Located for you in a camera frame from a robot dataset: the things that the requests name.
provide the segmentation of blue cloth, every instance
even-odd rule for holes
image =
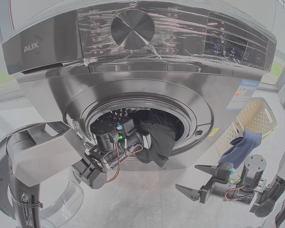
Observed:
[[[255,134],[245,129],[243,137],[238,137],[230,142],[233,147],[228,149],[218,161],[233,163],[237,169],[251,153],[253,149],[261,144],[262,133]]]

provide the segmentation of qr code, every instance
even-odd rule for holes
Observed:
[[[251,97],[255,89],[247,89],[247,91],[244,93],[244,97]]]

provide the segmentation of zip tie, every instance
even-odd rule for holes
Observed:
[[[40,208],[42,208],[42,209],[44,208],[44,205],[43,205],[41,202],[36,203],[36,204],[24,204],[24,203],[18,202],[18,201],[14,198],[14,196],[13,196],[13,194],[12,194],[12,192],[11,192],[10,184],[8,185],[8,189],[9,189],[9,193],[11,194],[12,200],[13,200],[16,204],[18,204],[19,206],[21,206],[21,207],[28,207],[28,208],[37,208],[37,207],[40,207]]]

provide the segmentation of blue connector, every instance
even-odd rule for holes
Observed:
[[[118,125],[117,128],[119,128],[120,130],[123,130],[123,126],[122,125]]]

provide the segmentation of power button icon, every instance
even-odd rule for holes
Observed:
[[[260,54],[258,54],[256,56],[256,62],[261,62],[261,60],[262,60],[262,56]]]

